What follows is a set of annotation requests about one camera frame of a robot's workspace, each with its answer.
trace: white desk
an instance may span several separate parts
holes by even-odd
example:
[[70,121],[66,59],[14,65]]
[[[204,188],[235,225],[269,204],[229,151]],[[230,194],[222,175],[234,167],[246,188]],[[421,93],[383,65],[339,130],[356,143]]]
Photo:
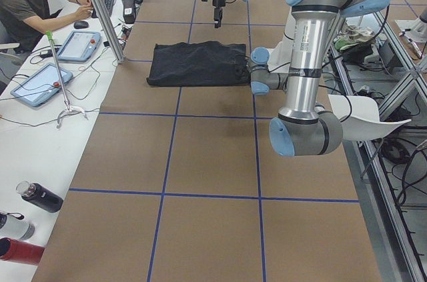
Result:
[[[61,14],[74,12],[78,6],[68,3]],[[121,0],[116,0],[111,21],[113,26],[121,23],[123,19]],[[101,31],[98,19],[87,19],[88,31],[100,31],[105,41],[105,34]],[[62,44],[73,25],[53,32],[55,44]],[[47,46],[46,36],[40,40],[36,49]],[[74,76],[80,73],[82,67],[88,66],[103,51],[101,44],[92,58],[83,64],[64,63],[63,68],[73,72]],[[26,60],[18,73],[30,75],[45,63],[52,62],[52,58],[45,59],[38,65],[30,64],[31,56]],[[115,71],[114,54],[108,49],[101,58],[96,61],[94,67],[100,72],[100,77],[95,88],[89,96],[79,101],[69,95],[70,102],[87,111],[96,109],[101,105],[107,93],[111,79]],[[83,97],[90,90],[98,74],[91,68],[72,80],[69,89],[77,97]],[[10,98],[10,90],[17,84],[11,82],[3,92],[0,99]],[[38,124],[56,119],[64,110],[63,95],[56,94],[47,103],[39,108],[30,108],[16,99],[0,101],[0,114],[6,119],[22,123]],[[36,245],[46,245],[55,224],[58,213],[48,213],[20,198],[15,192],[16,185],[23,180],[40,183],[52,192],[65,197],[69,184],[73,179],[75,170],[79,164],[81,154],[86,146],[87,139],[97,119],[97,112],[87,114],[87,120],[82,114],[66,117],[61,128],[56,128],[56,121],[39,127],[22,126],[0,120],[0,156],[2,181],[0,186],[0,210],[7,212],[20,212],[26,220],[35,225],[35,233],[26,242]],[[2,281],[26,282],[32,279],[36,266],[22,265],[8,261],[0,261],[0,275]]]

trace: blue tablet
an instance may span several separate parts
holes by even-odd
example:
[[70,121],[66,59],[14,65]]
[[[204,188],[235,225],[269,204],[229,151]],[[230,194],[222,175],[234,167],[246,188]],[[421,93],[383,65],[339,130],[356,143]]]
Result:
[[86,62],[101,42],[99,32],[72,31],[57,52],[59,61]]
[[[64,83],[69,82],[73,73],[61,68]],[[49,100],[60,90],[60,82],[56,66],[48,63],[16,88],[11,91],[12,96],[30,107],[38,107]]]

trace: black mouse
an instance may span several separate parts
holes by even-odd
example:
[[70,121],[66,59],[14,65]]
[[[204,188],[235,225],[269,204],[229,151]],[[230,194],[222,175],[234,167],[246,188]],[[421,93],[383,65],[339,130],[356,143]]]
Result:
[[86,29],[89,27],[89,23],[83,20],[74,22],[74,29]]

